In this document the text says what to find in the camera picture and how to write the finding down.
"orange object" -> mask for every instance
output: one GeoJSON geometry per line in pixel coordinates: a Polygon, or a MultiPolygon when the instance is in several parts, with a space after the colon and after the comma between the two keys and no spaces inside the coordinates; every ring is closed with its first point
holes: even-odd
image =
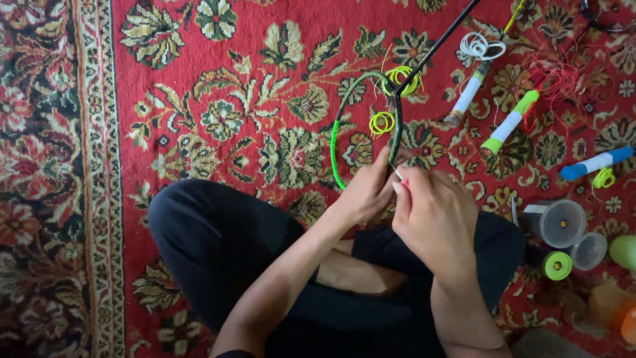
{"type": "Polygon", "coordinates": [[[597,286],[592,290],[588,313],[598,325],[636,344],[636,296],[611,283],[597,286]]]}

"hand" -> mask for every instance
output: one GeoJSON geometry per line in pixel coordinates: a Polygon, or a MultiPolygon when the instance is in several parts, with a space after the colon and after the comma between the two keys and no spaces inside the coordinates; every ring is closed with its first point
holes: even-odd
{"type": "MultiPolygon", "coordinates": [[[[348,224],[366,224],[376,214],[385,209],[393,198],[392,184],[399,178],[395,173],[387,178],[387,163],[391,148],[386,146],[380,152],[375,163],[363,165],[347,188],[332,205],[339,215],[347,218],[348,224]]],[[[398,154],[401,157],[412,157],[405,150],[398,154]]]]}
{"type": "Polygon", "coordinates": [[[443,285],[475,279],[478,210],[472,194],[442,171],[402,166],[398,171],[406,185],[394,184],[393,230],[443,285]]]}

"forearm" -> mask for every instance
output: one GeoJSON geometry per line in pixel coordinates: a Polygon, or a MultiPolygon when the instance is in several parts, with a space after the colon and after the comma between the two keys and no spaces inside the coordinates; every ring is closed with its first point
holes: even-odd
{"type": "Polygon", "coordinates": [[[483,301],[475,270],[450,285],[435,278],[431,310],[445,349],[450,347],[452,351],[452,346],[463,346],[508,351],[483,301]]]}
{"type": "MultiPolygon", "coordinates": [[[[232,340],[233,337],[241,335],[256,338],[252,341],[264,341],[280,324],[312,273],[347,229],[347,218],[343,218],[334,207],[327,209],[324,215],[243,293],[223,324],[217,341],[222,342],[224,336],[232,340]]],[[[214,348],[213,357],[224,352],[218,345],[214,348]]]]}

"plastic container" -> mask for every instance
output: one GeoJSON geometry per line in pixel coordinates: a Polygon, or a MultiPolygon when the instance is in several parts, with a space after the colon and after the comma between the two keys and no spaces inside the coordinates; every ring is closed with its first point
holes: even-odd
{"type": "Polygon", "coordinates": [[[609,247],[609,255],[622,268],[636,270],[636,235],[614,239],[609,247]]]}
{"type": "Polygon", "coordinates": [[[550,280],[560,281],[570,275],[572,259],[561,251],[552,251],[548,246],[529,246],[525,251],[525,262],[541,268],[550,280]]]}
{"type": "Polygon", "coordinates": [[[574,245],[587,224],[581,205],[571,200],[540,200],[523,210],[530,230],[554,248],[574,245]]]}
{"type": "Polygon", "coordinates": [[[612,283],[592,290],[588,303],[592,322],[617,332],[629,344],[636,344],[636,297],[612,283]]]}
{"type": "Polygon", "coordinates": [[[581,271],[589,271],[603,260],[607,252],[607,240],[601,234],[583,235],[572,248],[566,250],[572,258],[572,265],[581,271]]]}

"right hand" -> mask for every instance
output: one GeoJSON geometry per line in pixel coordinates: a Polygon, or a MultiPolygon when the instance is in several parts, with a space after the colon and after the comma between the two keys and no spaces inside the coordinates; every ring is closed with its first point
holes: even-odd
{"type": "Polygon", "coordinates": [[[476,278],[477,205],[460,182],[443,171],[400,166],[393,230],[443,285],[476,278]]]}

